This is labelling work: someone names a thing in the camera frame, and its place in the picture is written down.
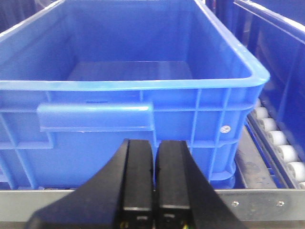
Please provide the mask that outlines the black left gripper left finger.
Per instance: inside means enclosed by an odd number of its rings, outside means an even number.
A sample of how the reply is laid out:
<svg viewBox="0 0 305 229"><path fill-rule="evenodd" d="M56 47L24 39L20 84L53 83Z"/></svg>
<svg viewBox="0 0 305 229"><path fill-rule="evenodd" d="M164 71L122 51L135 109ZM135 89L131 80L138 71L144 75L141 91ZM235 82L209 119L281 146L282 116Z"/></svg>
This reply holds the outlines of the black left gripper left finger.
<svg viewBox="0 0 305 229"><path fill-rule="evenodd" d="M153 154L149 141L125 139L82 186L35 211L27 229L151 229Z"/></svg>

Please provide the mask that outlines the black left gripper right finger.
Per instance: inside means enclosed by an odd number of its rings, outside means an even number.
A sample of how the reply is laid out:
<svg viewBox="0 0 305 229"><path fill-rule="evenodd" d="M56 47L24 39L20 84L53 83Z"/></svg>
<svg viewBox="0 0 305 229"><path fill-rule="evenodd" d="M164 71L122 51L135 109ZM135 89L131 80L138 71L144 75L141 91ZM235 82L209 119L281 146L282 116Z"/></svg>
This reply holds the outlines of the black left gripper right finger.
<svg viewBox="0 0 305 229"><path fill-rule="evenodd" d="M158 229L245 229L195 163L185 141L165 140L155 163Z"/></svg>

